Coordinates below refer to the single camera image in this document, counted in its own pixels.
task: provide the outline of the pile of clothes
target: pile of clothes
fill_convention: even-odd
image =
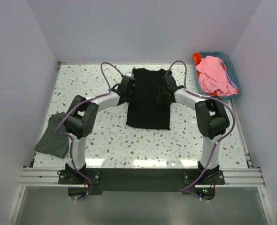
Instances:
[[[212,96],[230,96],[238,94],[237,86],[227,74],[222,59],[213,56],[201,58],[199,52],[193,54],[197,77],[201,90]]]

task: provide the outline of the pink cloth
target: pink cloth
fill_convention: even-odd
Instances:
[[[228,81],[226,72],[222,67],[222,60],[218,57],[207,56],[196,66],[200,72],[199,84],[205,93],[214,93],[219,96],[229,96],[238,93]]]

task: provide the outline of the gray wall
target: gray wall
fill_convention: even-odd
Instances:
[[[261,0],[27,1],[59,60],[163,63],[230,54]]]
[[[236,101],[252,161],[261,166],[277,216],[277,0],[263,0],[231,55]]]
[[[0,225],[33,156],[56,77],[56,59],[28,3],[0,0]]]

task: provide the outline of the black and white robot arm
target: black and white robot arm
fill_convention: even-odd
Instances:
[[[85,100],[87,99],[84,97],[76,96],[68,111]],[[74,138],[74,165],[72,162],[68,162],[68,167],[70,169],[73,169],[74,166],[77,170],[86,167],[85,143],[87,136],[93,129],[97,113],[107,108],[136,100],[135,80],[132,77],[124,76],[117,89],[112,89],[108,95],[81,105],[67,118],[65,122],[66,131]],[[176,86],[176,82],[172,75],[162,78],[157,102],[167,105],[180,103],[196,111],[197,125],[199,131],[203,135],[203,148],[198,165],[199,169],[202,170],[206,167],[212,149],[214,145],[217,144],[207,169],[213,171],[219,170],[218,155],[220,143],[217,143],[217,140],[226,132],[226,128],[230,124],[224,106],[212,99],[204,100],[190,95],[183,86]],[[84,112],[84,115],[81,116],[78,112]]]

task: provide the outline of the gray floor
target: gray floor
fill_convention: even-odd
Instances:
[[[180,193],[104,192],[74,202],[66,187],[29,187],[18,225],[267,225],[256,188],[217,188],[199,201]]]

